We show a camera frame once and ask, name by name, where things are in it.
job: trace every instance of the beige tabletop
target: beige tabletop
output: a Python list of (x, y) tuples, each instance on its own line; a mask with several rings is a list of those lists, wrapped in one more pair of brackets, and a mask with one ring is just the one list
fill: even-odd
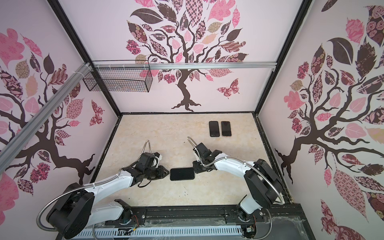
[[(209, 121), (230, 121), (232, 137), (210, 137)], [(247, 161), (268, 161), (251, 113), (124, 115), (101, 166), (96, 181), (114, 175), (134, 162), (147, 139), (152, 152), (162, 155), (160, 165), (171, 170), (192, 167), (196, 160), (192, 137), (211, 151), (220, 150)], [(238, 204), (249, 193), (244, 178), (213, 170), (195, 175), (194, 180), (154, 180), (144, 188), (137, 185), (118, 191), (100, 203), (122, 199), (131, 206), (225, 205)]]

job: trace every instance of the phone screen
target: phone screen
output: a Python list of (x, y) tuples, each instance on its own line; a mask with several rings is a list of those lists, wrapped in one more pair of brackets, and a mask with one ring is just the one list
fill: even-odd
[(230, 122), (226, 122), (226, 121), (221, 122), (221, 135), (223, 137), (232, 136), (231, 123)]
[(171, 181), (195, 179), (195, 172), (192, 167), (172, 168), (169, 179)]
[(218, 121), (209, 122), (209, 135), (211, 137), (220, 137), (220, 131), (218, 129)]

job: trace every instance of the leaf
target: leaf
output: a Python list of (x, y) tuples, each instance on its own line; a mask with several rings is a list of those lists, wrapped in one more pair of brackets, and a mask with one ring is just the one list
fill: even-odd
[(206, 36), (201, 43), (203, 44), (210, 44), (213, 42), (216, 38), (217, 34), (216, 33), (211, 33), (210, 35)]
[(340, 105), (340, 101), (341, 101), (341, 95), (340, 93), (336, 93), (335, 95), (333, 95), (331, 97), (331, 99), (329, 100), (329, 104), (334, 107), (334, 108), (337, 108), (339, 105)]
[(19, 169), (19, 171), (17, 171), (16, 175), (14, 176), (13, 179), (17, 178), (17, 177), (23, 177), (25, 174), (27, 173), (27, 169), (26, 167), (22, 167)]
[(161, 46), (160, 43), (157, 43), (155, 41), (153, 41), (152, 39), (149, 39), (151, 44), (152, 44), (152, 47), (153, 49), (160, 55), (163, 55), (163, 56), (167, 56), (167, 52), (165, 50), (165, 48), (163, 46)]
[(213, 68), (209, 70), (209, 73), (212, 76), (219, 78), (231, 73), (231, 70), (228, 68)]
[(204, 34), (205, 34), (205, 22), (203, 20), (203, 21), (200, 22), (199, 26), (197, 27), (197, 30), (196, 30), (196, 41), (202, 39)]
[(383, 124), (384, 123), (384, 107), (378, 107), (370, 112), (364, 119), (364, 122), (371, 124)]
[(372, 47), (368, 42), (365, 42), (360, 45), (358, 51), (358, 59), (356, 63), (356, 69), (359, 75), (363, 78), (367, 75), (375, 65), (375, 48)]
[(73, 120), (73, 121), (70, 121), (68, 124), (71, 126), (71, 127), (76, 127), (77, 125), (79, 125), (79, 121), (76, 121), (76, 120)]
[(240, 51), (240, 48), (245, 46), (246, 42), (242, 42), (239, 44), (239, 42), (229, 42), (229, 43), (225, 43), (225, 44), (222, 44), (220, 45), (220, 47), (222, 47), (225, 51), (231, 53), (231, 52), (238, 52)]
[(199, 53), (201, 53), (201, 51), (203, 51), (203, 48), (204, 48), (203, 44), (196, 44), (193, 47), (193, 50), (195, 51), (195, 53), (199, 54)]
[(167, 33), (173, 33), (176, 30), (176, 28), (172, 25), (162, 26), (161, 28), (164, 29)]
[(185, 15), (185, 12), (183, 16), (180, 19), (180, 31), (184, 31), (188, 27), (188, 19), (187, 16)]
[(328, 137), (334, 137), (336, 135), (338, 135), (341, 130), (343, 130), (344, 128), (343, 127), (333, 127), (329, 130), (329, 133), (328, 133)]
[(149, 24), (155, 24), (163, 21), (158, 13), (148, 8), (137, 9), (131, 14), (131, 16), (138, 16), (141, 20)]
[(36, 98), (30, 98), (26, 101), (24, 109), (29, 113), (37, 113), (39, 111), (39, 104)]
[(209, 25), (209, 27), (208, 27), (208, 31), (210, 32), (210, 33), (214, 33), (214, 32), (216, 32), (219, 28), (220, 28), (220, 26), (221, 26), (221, 22), (214, 22), (214, 23), (211, 23), (210, 25)]
[(358, 98), (356, 100), (353, 100), (350, 104), (349, 104), (349, 109), (352, 110), (352, 112), (354, 113), (358, 113), (362, 110), (362, 108), (365, 106), (365, 100), (367, 98), (364, 97), (364, 98)]
[(47, 151), (45, 151), (45, 150), (38, 151), (37, 155), (39, 156), (39, 158), (41, 160), (46, 161), (46, 162), (51, 162), (49, 159), (49, 153)]
[(303, 87), (303, 82), (301, 80), (296, 80), (290, 86), (292, 90), (299, 91)]
[(317, 77), (317, 80), (313, 84), (313, 88), (312, 88), (314, 104), (316, 104), (320, 100), (322, 93), (323, 93), (323, 82), (321, 80), (321, 73), (320, 73), (320, 75)]
[(384, 187), (376, 180), (370, 177), (355, 177), (355, 180), (360, 183), (363, 187), (374, 191), (384, 191)]
[(65, 146), (64, 142), (63, 142), (63, 139), (57, 135), (55, 135), (55, 142), (59, 145), (59, 146)]
[(324, 172), (324, 180), (325, 180), (325, 183), (327, 183), (327, 186), (331, 185), (332, 174), (331, 174), (331, 169), (330, 168), (327, 168), (327, 170), (325, 170), (325, 172)]
[(347, 125), (345, 134), (350, 138), (359, 138), (367, 135), (364, 129), (354, 122), (351, 122)]
[(37, 61), (36, 57), (33, 55), (33, 53), (31, 53), (32, 56), (31, 56), (31, 59), (29, 59), (29, 64), (31, 65), (31, 67), (38, 73), (41, 73), (41, 68), (40, 68), (40, 64), (39, 62)]
[(384, 82), (384, 74), (371, 78), (370, 80), (364, 82), (358, 89), (358, 93), (362, 94), (371, 94), (376, 92), (381, 88)]
[(33, 196), (33, 185), (32, 185), (32, 183), (30, 181), (19, 178), (19, 180), (17, 181), (17, 186), (23, 192), (30, 193)]
[(222, 36), (224, 36), (224, 34), (227, 33), (230, 24), (231, 24), (231, 21), (229, 21), (229, 23), (226, 23), (226, 24), (224, 24), (224, 25), (221, 27), (221, 31), (220, 31), (220, 33), (221, 33)]
[(13, 103), (5, 98), (0, 98), (0, 110), (7, 112), (13, 108)]
[(366, 218), (364, 196), (353, 178), (336, 169), (333, 182), (342, 198)]
[(368, 164), (359, 170), (369, 176), (376, 176), (378, 174), (381, 174), (382, 171), (384, 171), (384, 166), (380, 164)]
[(299, 110), (294, 110), (293, 112), (291, 112), (291, 114), (289, 115), (288, 118), (290, 119), (293, 119), (296, 117), (296, 115), (299, 113)]
[(230, 33), (228, 33), (227, 35), (227, 41), (233, 41), (237, 38), (237, 36), (239, 35), (241, 29), (235, 29), (235, 30), (232, 30)]
[(43, 66), (48, 75), (52, 74), (55, 71), (55, 66), (53, 65), (52, 59), (49, 54), (46, 58), (44, 58)]
[(37, 93), (37, 81), (35, 75), (30, 76), (25, 84), (26, 94), (31, 97)]
[(72, 102), (68, 104), (67, 112), (66, 112), (67, 118), (75, 119), (80, 115), (81, 110), (83, 109), (83, 100), (84, 98), (74, 99), (72, 100)]
[(341, 82), (344, 85), (353, 85), (356, 83), (355, 79), (353, 78), (352, 74), (349, 72), (341, 70)]
[(29, 66), (26, 60), (16, 64), (15, 72), (19, 78), (27, 78), (29, 76)]
[(332, 38), (329, 40), (333, 43), (333, 57), (336, 61), (351, 65), (353, 59), (353, 48), (345, 38)]
[(337, 2), (337, 0), (328, 0), (324, 7), (322, 8), (322, 12), (325, 12), (326, 10), (330, 9), (335, 3)]
[(325, 83), (328, 85), (333, 85), (336, 83), (335, 77), (328, 71), (325, 71)]

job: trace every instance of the pink leaf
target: pink leaf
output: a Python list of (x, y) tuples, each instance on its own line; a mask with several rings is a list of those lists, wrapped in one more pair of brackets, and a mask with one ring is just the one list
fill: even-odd
[(13, 108), (13, 103), (5, 98), (0, 98), (0, 110), (1, 111), (9, 111)]
[(36, 98), (27, 100), (24, 108), (29, 113), (37, 113), (39, 111), (39, 104), (37, 103)]
[(172, 39), (172, 47), (173, 47), (174, 49), (178, 49), (178, 48), (180, 48), (180, 44), (179, 44), (179, 42), (178, 42), (177, 40), (175, 40), (175, 39)]
[(203, 51), (204, 45), (203, 44), (197, 44), (193, 47), (193, 50), (195, 53), (199, 54), (201, 51)]
[(345, 129), (345, 134), (351, 138), (359, 138), (367, 135), (364, 129), (354, 122), (351, 122), (347, 125), (347, 128)]
[(322, 113), (322, 114), (319, 114), (316, 118), (320, 122), (324, 122), (324, 121), (328, 120), (331, 116), (332, 116), (332, 114), (330, 114), (330, 113)]
[(331, 184), (332, 174), (331, 174), (331, 169), (330, 168), (327, 168), (327, 170), (325, 170), (325, 172), (324, 172), (324, 180), (327, 183), (327, 186), (329, 186)]
[(349, 108), (354, 113), (360, 112), (362, 108), (365, 106), (365, 100), (366, 100), (366, 97), (358, 98), (350, 103)]
[(332, 107), (337, 108), (337, 107), (340, 105), (340, 100), (341, 100), (340, 93), (336, 93), (336, 94), (333, 95), (333, 97), (329, 100), (329, 104), (330, 104)]

